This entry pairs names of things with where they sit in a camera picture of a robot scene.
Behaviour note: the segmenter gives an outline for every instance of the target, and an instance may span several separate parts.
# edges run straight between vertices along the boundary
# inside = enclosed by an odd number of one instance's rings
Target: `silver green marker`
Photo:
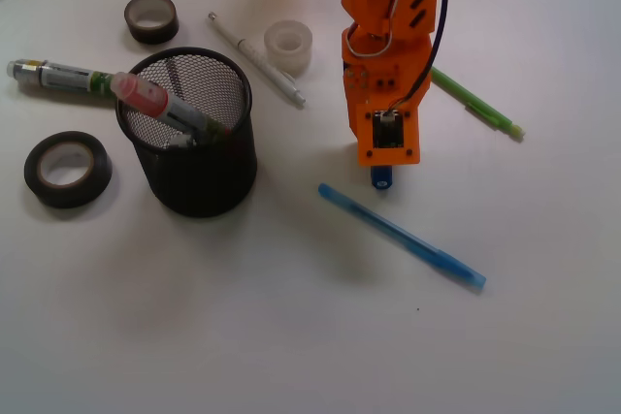
[[[113,75],[39,60],[9,62],[7,75],[21,84],[114,97],[110,90]]]

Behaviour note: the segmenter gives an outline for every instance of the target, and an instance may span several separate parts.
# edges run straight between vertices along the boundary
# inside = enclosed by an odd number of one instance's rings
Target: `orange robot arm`
[[[430,39],[437,0],[342,2],[354,20],[343,32],[343,83],[358,161],[370,167],[416,164],[418,105],[438,50]]]

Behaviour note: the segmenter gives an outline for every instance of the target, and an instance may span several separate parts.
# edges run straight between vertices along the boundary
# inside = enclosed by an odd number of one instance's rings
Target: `brown tape roll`
[[[50,181],[47,172],[63,157],[79,156],[88,160],[84,175],[69,184]],[[106,149],[94,137],[81,131],[65,131],[45,138],[26,158],[23,168],[26,184],[39,200],[57,208],[79,207],[104,192],[113,174]]]
[[[177,9],[171,0],[131,0],[125,22],[134,39],[143,44],[162,44],[179,31]]]

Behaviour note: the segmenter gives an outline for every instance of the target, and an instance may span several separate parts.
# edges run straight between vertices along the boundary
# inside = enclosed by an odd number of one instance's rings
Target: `green mechanical pencil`
[[[521,141],[524,138],[525,133],[522,128],[514,125],[511,120],[506,118],[499,111],[485,104],[464,86],[455,82],[435,67],[432,69],[431,79],[437,87],[450,94],[464,104],[467,109],[476,113],[493,127],[507,133],[515,140]]]

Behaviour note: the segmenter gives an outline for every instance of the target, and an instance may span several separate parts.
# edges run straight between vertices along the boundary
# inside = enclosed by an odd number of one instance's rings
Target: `pen holder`
[[[191,217],[212,217],[236,206],[250,190],[257,167],[252,95],[244,72],[211,50],[171,48],[131,73],[168,89],[229,130],[214,143],[170,147],[179,131],[117,101],[118,124],[133,143],[153,194]]]

